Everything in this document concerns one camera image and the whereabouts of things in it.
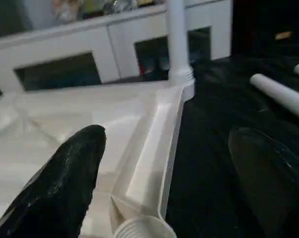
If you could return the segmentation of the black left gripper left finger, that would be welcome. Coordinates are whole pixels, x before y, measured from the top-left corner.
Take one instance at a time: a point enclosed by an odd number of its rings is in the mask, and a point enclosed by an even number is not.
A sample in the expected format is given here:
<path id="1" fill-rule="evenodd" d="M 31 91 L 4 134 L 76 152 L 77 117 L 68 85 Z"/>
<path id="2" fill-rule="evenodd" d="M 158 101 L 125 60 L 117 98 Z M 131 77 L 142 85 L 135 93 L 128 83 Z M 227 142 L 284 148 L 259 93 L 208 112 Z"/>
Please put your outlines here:
<path id="1" fill-rule="evenodd" d="M 0 238 L 77 238 L 105 146 L 105 128 L 98 124 L 64 141 L 0 218 Z"/>

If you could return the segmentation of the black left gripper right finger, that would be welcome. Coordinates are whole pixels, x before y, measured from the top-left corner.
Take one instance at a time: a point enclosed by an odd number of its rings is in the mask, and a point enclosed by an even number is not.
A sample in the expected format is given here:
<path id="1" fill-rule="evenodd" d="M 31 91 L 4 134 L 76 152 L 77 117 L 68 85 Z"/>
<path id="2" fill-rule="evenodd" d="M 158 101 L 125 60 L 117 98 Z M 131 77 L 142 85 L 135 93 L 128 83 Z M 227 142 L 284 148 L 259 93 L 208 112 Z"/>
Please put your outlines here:
<path id="1" fill-rule="evenodd" d="M 267 238 L 299 238 L 299 158 L 249 127 L 229 133 L 228 148 L 247 204 Z"/>

